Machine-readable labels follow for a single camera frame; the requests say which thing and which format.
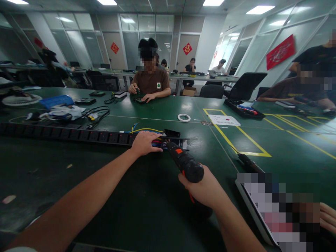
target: red decoration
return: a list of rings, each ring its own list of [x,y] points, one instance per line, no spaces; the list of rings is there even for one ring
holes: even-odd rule
[[[34,43],[42,49],[43,43],[41,42],[41,40],[39,40],[38,38],[35,37],[34,38]]]
[[[113,42],[113,44],[111,45],[111,50],[117,54],[117,52],[119,51],[119,47],[117,47],[117,45]]]
[[[188,43],[184,48],[183,51],[186,55],[188,55],[193,49],[191,48],[191,45]]]
[[[294,54],[295,40],[292,34],[266,55],[267,70],[270,70]]]

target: white tape roll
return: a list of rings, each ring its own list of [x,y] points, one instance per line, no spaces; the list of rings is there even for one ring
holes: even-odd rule
[[[187,119],[187,120],[184,120],[184,119],[181,118],[181,116],[185,116],[185,117],[187,117],[188,119]],[[183,121],[183,122],[188,122],[188,121],[191,120],[190,116],[188,116],[187,114],[179,114],[179,115],[177,116],[177,119],[180,120],[180,121]]]

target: fluorescent light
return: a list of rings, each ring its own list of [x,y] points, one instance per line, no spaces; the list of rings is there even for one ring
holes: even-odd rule
[[[124,22],[124,23],[135,23],[135,21],[133,19],[125,19],[125,18],[121,18],[121,20]]]
[[[267,6],[267,5],[258,5],[257,7],[253,8],[246,14],[251,14],[251,15],[261,15],[264,14],[265,12],[273,9],[275,6]]]
[[[293,11],[292,11],[292,8],[289,8],[287,10],[279,12],[278,15],[289,15],[289,14],[291,14],[291,11],[292,11],[292,15],[293,15],[293,14],[296,14],[296,13],[299,13],[299,12],[302,12],[302,11],[306,11],[308,9],[311,9],[311,7],[305,7],[305,6],[295,7]]]
[[[269,25],[271,25],[271,26],[281,26],[281,25],[284,25],[285,22],[286,22],[286,20],[279,20],[279,21],[276,21],[276,22],[271,23]]]
[[[98,0],[102,5],[117,5],[115,0]]]
[[[14,4],[29,4],[25,1],[22,1],[22,0],[7,0],[8,2],[12,2]]]
[[[219,6],[224,0],[205,0],[203,6]]]
[[[59,20],[61,20],[61,21],[63,21],[63,22],[73,23],[72,20],[67,19],[67,18],[65,18],[65,17],[56,17],[56,18],[59,19]]]

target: power strip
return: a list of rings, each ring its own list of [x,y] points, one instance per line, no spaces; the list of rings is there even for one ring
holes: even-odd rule
[[[88,126],[69,124],[67,127],[47,126],[40,124],[17,124],[17,123],[0,123],[0,135],[10,137],[27,137],[39,139],[68,140],[80,142],[95,142],[101,144],[113,144],[132,146],[136,134],[97,131],[87,129]],[[175,138],[161,136],[161,139],[170,139],[181,148],[188,151],[187,138]]]

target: ceiling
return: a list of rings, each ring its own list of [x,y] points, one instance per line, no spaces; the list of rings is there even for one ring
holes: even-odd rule
[[[71,12],[128,12],[162,13],[175,15],[227,15],[223,24],[218,24],[225,33],[230,28],[241,28],[264,16],[294,4],[299,0],[225,0],[220,6],[203,6],[204,0],[115,0],[117,6],[103,6],[97,0],[25,0],[29,5],[16,5],[0,0],[2,12],[28,11],[71,11]],[[263,15],[246,15],[257,5],[274,5],[271,11]]]

